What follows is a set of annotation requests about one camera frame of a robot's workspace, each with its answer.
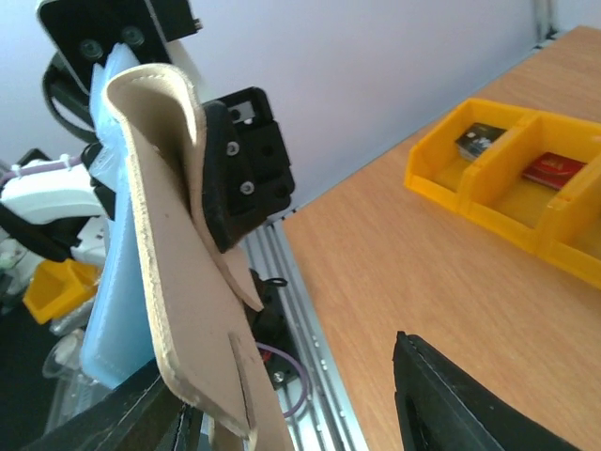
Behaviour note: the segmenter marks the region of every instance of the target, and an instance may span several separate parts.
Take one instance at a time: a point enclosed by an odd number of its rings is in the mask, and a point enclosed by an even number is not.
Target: white wall
[[[212,91],[267,90],[296,204],[497,77],[535,41],[524,0],[192,3],[205,29],[185,44]],[[10,163],[34,146],[53,155],[81,147],[43,107],[39,82],[53,50],[33,9],[33,0],[0,6],[0,158]]]
[[[555,0],[555,19],[560,30],[567,31],[578,25],[601,28],[599,0]]]

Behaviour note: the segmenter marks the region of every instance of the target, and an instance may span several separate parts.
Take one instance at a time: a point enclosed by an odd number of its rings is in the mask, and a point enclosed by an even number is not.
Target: bolt
[[[273,373],[273,381],[275,383],[282,383],[284,381],[284,379],[285,379],[285,377],[284,377],[284,373],[282,371]]]
[[[238,152],[240,152],[240,145],[236,141],[230,141],[227,143],[227,149],[225,150],[225,153],[228,157],[238,155]]]
[[[251,181],[245,181],[240,185],[240,192],[244,195],[250,195],[254,193],[254,184]]]
[[[102,47],[97,40],[93,39],[82,40],[79,44],[79,51],[89,61],[98,61],[103,55]]]
[[[137,26],[129,25],[123,28],[123,31],[121,31],[121,38],[123,38],[125,43],[132,47],[132,49],[137,49],[144,44],[144,34]]]

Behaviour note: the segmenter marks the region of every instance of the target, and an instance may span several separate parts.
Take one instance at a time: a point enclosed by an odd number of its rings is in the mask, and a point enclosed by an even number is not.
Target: yellow storage tray
[[[73,260],[42,261],[23,302],[38,324],[60,318],[96,294],[100,270]]]
[[[455,140],[474,122],[507,132],[469,162]],[[546,152],[586,165],[560,191],[524,179]],[[601,288],[601,124],[469,99],[411,150],[405,183]]]

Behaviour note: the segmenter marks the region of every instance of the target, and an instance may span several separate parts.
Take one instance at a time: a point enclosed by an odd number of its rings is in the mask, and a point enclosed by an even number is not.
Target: wooden tabletop
[[[601,31],[569,33],[477,97],[601,121]],[[402,449],[397,331],[575,446],[601,449],[601,291],[404,188],[426,131],[285,221],[369,449]]]

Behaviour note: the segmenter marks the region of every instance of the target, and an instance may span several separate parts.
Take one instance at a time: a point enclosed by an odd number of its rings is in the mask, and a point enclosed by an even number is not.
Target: red card
[[[571,158],[547,152],[534,160],[522,176],[559,191],[584,165],[585,163]]]

